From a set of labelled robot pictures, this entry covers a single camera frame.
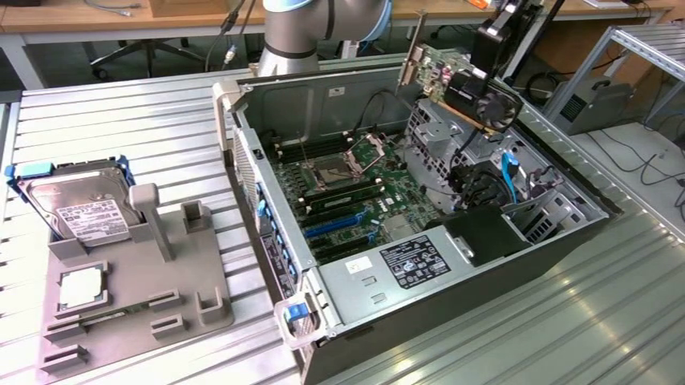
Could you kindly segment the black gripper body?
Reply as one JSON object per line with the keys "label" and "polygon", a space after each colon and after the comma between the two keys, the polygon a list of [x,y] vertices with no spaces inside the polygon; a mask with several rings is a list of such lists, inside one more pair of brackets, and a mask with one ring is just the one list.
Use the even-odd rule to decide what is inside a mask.
{"label": "black gripper body", "polygon": [[472,74],[489,80],[511,61],[539,16],[539,1],[503,1],[477,29]]}

